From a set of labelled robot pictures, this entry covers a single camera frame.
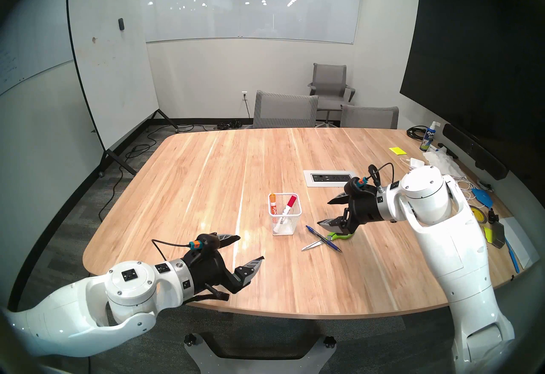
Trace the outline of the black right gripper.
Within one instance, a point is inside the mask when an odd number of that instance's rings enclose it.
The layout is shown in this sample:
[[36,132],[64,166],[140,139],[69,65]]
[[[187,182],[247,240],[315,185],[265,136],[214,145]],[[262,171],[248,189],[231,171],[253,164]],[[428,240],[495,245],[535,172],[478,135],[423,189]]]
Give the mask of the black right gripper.
[[328,201],[328,204],[348,204],[348,218],[338,216],[318,222],[320,227],[336,235],[350,235],[360,225],[382,220],[377,204],[377,189],[342,192]]

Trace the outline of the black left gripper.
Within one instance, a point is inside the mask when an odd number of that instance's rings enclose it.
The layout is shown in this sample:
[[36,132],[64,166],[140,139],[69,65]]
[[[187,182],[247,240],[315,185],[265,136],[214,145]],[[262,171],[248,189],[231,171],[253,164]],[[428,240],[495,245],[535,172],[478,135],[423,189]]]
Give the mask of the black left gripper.
[[[218,250],[240,240],[238,235],[211,234],[211,249]],[[200,251],[188,251],[182,258],[187,265],[194,287],[194,294],[210,291],[211,294],[224,294],[215,286],[222,286],[232,294],[236,294],[250,284],[258,273],[264,256],[258,257],[235,269],[235,274],[230,273],[224,263],[221,254],[214,251],[201,256]]]

